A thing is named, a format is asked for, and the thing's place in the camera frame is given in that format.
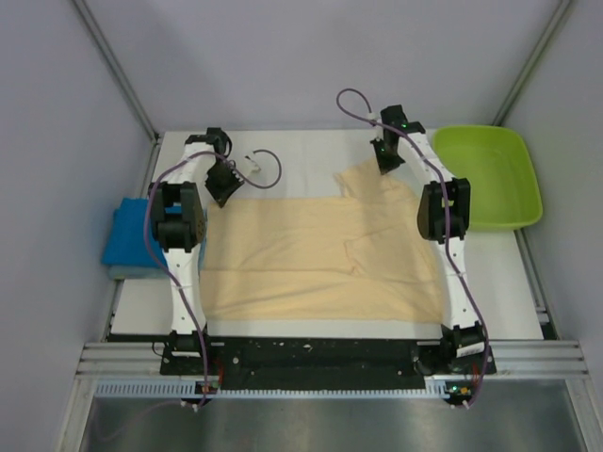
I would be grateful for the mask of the beige t shirt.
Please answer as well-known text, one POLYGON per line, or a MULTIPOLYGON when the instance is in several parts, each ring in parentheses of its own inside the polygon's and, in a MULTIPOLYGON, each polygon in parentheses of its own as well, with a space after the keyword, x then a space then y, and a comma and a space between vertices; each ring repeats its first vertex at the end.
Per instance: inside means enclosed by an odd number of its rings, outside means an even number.
POLYGON ((334 178, 334 197, 209 208, 200 272, 208 319, 443 320, 444 287, 416 227, 415 192, 371 161, 334 178))

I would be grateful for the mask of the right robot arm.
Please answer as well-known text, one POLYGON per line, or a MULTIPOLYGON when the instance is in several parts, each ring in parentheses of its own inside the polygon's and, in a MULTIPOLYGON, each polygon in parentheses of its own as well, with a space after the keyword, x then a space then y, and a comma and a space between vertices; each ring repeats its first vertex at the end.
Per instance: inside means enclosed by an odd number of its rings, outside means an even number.
POLYGON ((371 144, 379 171, 386 174, 406 164, 422 184, 417 229, 439 260, 448 301, 437 362, 450 372, 462 372, 484 352, 487 342, 464 262, 471 185, 445 167, 425 128, 418 121, 408 121, 400 105, 391 105, 379 114, 369 112, 367 119, 375 130, 371 144))

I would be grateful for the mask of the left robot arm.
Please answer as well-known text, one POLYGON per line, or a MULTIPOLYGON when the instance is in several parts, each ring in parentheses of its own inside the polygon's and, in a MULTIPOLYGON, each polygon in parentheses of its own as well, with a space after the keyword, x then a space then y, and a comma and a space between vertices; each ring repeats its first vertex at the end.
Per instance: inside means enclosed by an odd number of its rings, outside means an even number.
POLYGON ((243 185, 228 161, 232 140, 219 127, 189 136, 182 157, 149 186, 146 214, 153 239, 171 280, 172 321, 169 353, 193 373, 207 371, 214 352, 202 343, 206 318, 200 298, 199 258, 206 237, 206 218, 197 178, 219 207, 243 185))

